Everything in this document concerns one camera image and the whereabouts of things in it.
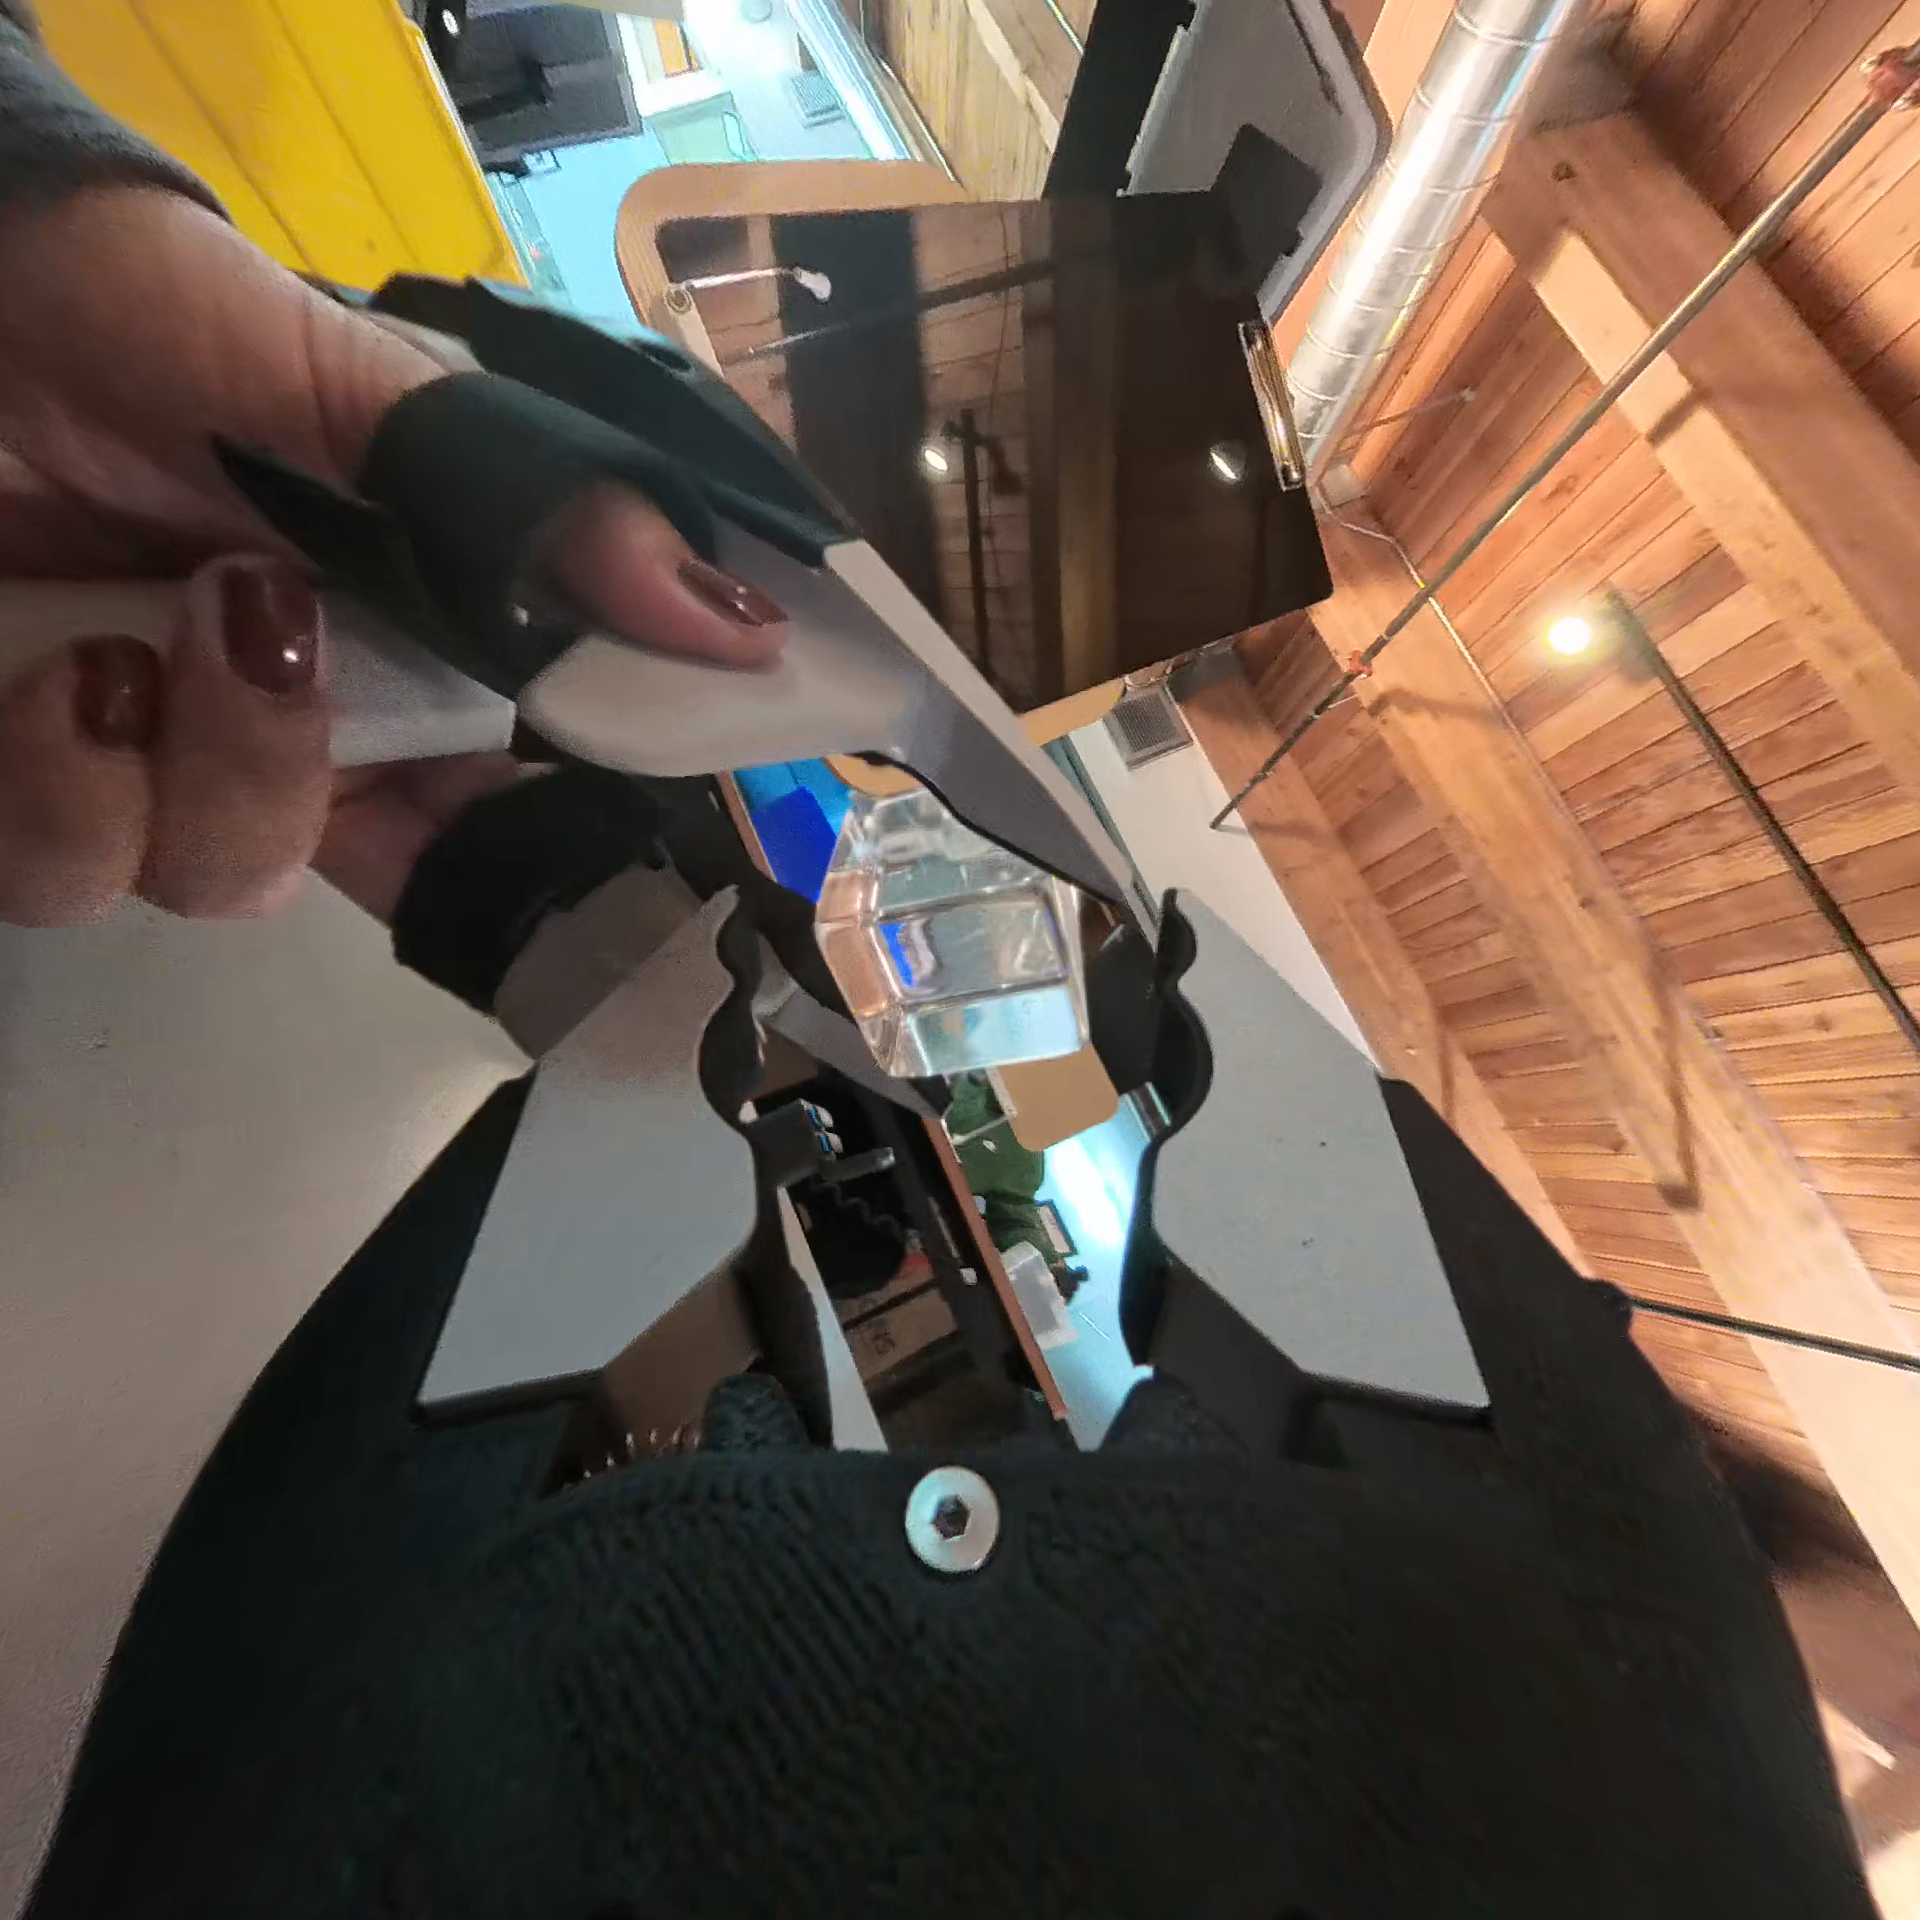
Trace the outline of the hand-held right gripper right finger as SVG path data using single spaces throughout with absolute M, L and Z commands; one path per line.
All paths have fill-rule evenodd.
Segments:
M 1136 1173 L 1118 1324 L 1253 1454 L 1321 1406 L 1488 1423 L 1385 1082 L 1205 900 L 1171 892 L 1148 990 L 1166 1111 Z

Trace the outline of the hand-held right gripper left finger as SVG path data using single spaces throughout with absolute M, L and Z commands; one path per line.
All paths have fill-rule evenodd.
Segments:
M 713 894 L 540 1059 L 422 1368 L 428 1422 L 582 1397 L 742 1272 L 769 1368 L 819 1432 L 819 1312 L 741 1119 L 762 1076 L 752 910 Z

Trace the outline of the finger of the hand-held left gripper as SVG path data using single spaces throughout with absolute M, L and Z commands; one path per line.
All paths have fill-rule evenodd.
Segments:
M 1092 807 L 877 550 L 840 541 L 806 564 L 721 536 L 717 556 L 787 615 L 778 660 L 731 668 L 588 632 L 529 682 L 518 718 L 576 758 L 641 776 L 886 762 L 974 831 L 1125 904 L 1129 867 Z
M 877 1068 L 819 954 L 810 902 L 769 878 L 749 879 L 748 900 L 763 954 L 754 995 L 758 1100 L 836 1072 L 915 1117 L 941 1119 L 941 1082 L 920 1084 Z M 604 883 L 540 920 L 493 991 L 493 1018 L 522 1052 L 546 1055 L 705 907 L 684 878 Z

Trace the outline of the clear acrylic block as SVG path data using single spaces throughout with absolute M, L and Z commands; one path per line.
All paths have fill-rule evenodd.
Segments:
M 857 795 L 813 942 L 877 1068 L 939 1078 L 1090 1042 L 1081 895 L 922 788 Z

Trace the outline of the yellow plastic bin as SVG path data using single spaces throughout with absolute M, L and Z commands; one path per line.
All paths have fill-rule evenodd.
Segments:
M 59 67 L 294 271 L 526 285 L 426 36 L 394 2 L 40 2 Z

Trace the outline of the person's left hand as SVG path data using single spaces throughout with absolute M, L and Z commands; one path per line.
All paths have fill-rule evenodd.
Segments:
M 193 579 L 177 635 L 98 635 L 4 685 L 4 923 L 130 898 L 189 920 L 273 911 L 308 872 L 386 918 L 426 845 L 513 756 L 339 775 L 326 629 L 212 440 L 345 488 L 419 342 L 155 184 L 4 210 L 4 579 Z

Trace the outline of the blue plastic bin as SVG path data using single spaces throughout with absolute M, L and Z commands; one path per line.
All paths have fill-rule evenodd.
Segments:
M 738 771 L 733 781 L 770 872 L 792 894 L 816 902 L 852 788 L 825 758 L 763 764 Z

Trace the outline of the wooden framed mirror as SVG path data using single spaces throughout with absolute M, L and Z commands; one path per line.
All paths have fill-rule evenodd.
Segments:
M 616 214 L 641 320 L 787 444 L 1018 710 L 1321 603 L 1330 566 L 1261 288 L 1306 167 L 938 195 L 917 160 L 664 167 Z

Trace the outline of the clear plastic container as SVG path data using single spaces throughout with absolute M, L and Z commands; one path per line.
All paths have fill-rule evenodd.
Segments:
M 1018 1308 L 1042 1354 L 1074 1344 L 1077 1325 L 1049 1261 L 1032 1242 L 1014 1242 L 1002 1252 L 1002 1269 Z

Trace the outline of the black computer monitor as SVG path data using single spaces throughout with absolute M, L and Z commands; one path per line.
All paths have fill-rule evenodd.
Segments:
M 620 15 L 604 7 L 522 2 L 422 5 L 438 62 L 476 157 L 513 172 L 642 131 Z

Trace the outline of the grey desk with wood edge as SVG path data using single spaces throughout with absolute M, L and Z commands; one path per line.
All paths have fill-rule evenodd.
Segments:
M 977 1198 L 968 1183 L 964 1168 L 956 1157 L 953 1143 L 938 1119 L 915 1117 L 915 1124 L 929 1143 L 930 1164 L 939 1171 L 938 1182 L 944 1191 L 948 1191 L 960 1219 L 960 1234 L 970 1247 L 968 1269 L 974 1270 L 977 1282 L 993 1286 L 1000 1316 L 1006 1322 L 1008 1334 L 1014 1341 L 1014 1351 L 1020 1354 L 1018 1379 L 1021 1386 L 1032 1386 L 1040 1395 L 1052 1422 L 1057 1422 L 1065 1439 L 1073 1439 L 1065 1397 L 1049 1371 L 1036 1330 L 1021 1309 L 1018 1288 L 1006 1270 L 1006 1261 L 993 1244 L 993 1234 L 977 1207 Z

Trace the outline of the thin black ceiling conduit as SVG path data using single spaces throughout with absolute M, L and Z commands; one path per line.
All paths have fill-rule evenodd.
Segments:
M 1704 749 L 1720 780 L 1730 787 L 1732 795 L 1766 840 L 1766 847 L 1782 862 L 1786 871 L 1825 928 L 1834 934 L 1841 951 L 1853 962 L 1866 988 L 1878 1000 L 1899 1038 L 1910 1052 L 1918 1052 L 1918 1019 L 1905 990 L 1897 988 L 1884 968 L 1850 911 L 1834 895 L 1834 890 L 1825 883 L 1825 878 L 1820 878 L 1817 867 L 1806 858 L 1776 810 L 1765 800 L 1761 787 L 1747 772 L 1725 736 L 1701 708 L 1691 685 L 1681 672 L 1676 672 L 1659 643 L 1648 632 L 1641 615 L 1628 605 L 1622 591 L 1614 583 L 1608 583 L 1595 595 L 1594 608 L 1603 613 L 1603 624 L 1617 639 L 1619 650 L 1626 655 L 1632 655 L 1634 666 L 1659 684 L 1670 706 L 1681 714 L 1693 742 Z

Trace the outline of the black ceiling pipe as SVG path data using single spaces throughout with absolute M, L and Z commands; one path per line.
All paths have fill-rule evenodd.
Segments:
M 1688 292 L 1688 296 L 1654 326 L 1638 348 L 1622 359 L 1617 372 L 1608 375 L 1595 397 L 1569 423 L 1569 427 L 1525 469 L 1518 483 L 1500 495 L 1496 507 L 1474 531 L 1448 556 L 1432 579 L 1422 579 L 1417 591 L 1394 613 L 1364 647 L 1361 647 L 1333 684 L 1328 695 L 1315 703 L 1301 722 L 1285 734 L 1281 746 L 1267 754 L 1249 780 L 1232 790 L 1222 810 L 1210 820 L 1220 831 L 1242 805 L 1264 783 L 1285 756 L 1330 714 L 1357 684 L 1374 675 L 1380 654 L 1412 624 L 1419 613 L 1438 608 L 1438 595 L 1454 583 L 1465 564 L 1496 536 L 1530 493 L 1577 448 L 1603 420 L 1603 416 L 1632 391 L 1638 379 L 1669 355 L 1685 332 L 1698 323 L 1712 303 L 1732 285 L 1747 264 L 1756 264 L 1776 242 L 1790 218 L 1825 184 L 1841 164 L 1868 140 L 1875 128 L 1896 112 L 1909 112 L 1915 98 L 1918 46 L 1885 47 L 1862 67 L 1862 101 L 1829 142 L 1802 167 L 1802 172 L 1765 206 L 1756 219 L 1730 240 L 1712 269 Z

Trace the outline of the white wall vent grille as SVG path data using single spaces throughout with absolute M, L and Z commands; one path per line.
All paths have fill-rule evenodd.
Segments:
M 1168 684 L 1122 685 L 1101 726 L 1126 772 L 1139 772 L 1194 746 L 1185 714 Z

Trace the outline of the large silver ventilation duct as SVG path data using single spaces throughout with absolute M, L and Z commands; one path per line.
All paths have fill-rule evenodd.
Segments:
M 1307 472 L 1338 458 L 1587 12 L 1579 2 L 1382 7 L 1368 62 L 1394 133 L 1286 352 Z

